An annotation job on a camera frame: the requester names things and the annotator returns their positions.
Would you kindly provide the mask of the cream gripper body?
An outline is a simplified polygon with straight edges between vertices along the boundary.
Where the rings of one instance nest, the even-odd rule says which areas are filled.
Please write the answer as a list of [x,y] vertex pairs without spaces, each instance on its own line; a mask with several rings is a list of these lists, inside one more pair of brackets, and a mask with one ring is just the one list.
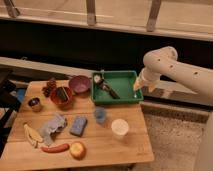
[[138,76],[139,87],[148,86],[154,88],[160,80],[160,74],[148,68],[143,68]]

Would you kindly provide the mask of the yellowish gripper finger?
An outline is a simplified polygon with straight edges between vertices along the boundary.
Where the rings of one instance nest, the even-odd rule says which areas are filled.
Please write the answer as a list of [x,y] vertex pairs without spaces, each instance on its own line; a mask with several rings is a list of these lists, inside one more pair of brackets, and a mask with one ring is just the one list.
[[152,93],[154,90],[155,90],[155,85],[150,85],[149,87],[148,87],[148,91],[149,91],[149,93]]
[[135,83],[133,85],[133,90],[134,91],[137,91],[141,88],[141,84],[140,84],[140,81],[138,81],[137,79],[135,80]]

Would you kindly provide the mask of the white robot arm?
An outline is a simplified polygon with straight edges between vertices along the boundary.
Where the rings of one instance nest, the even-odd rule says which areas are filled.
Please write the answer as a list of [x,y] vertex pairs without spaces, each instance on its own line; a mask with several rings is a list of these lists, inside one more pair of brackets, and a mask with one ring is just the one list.
[[[178,53],[172,46],[147,52],[144,68],[136,78],[133,90],[148,86],[155,89],[160,77],[165,75],[192,91],[207,97],[213,104],[213,70],[178,62]],[[193,171],[213,171],[213,112],[206,123]]]

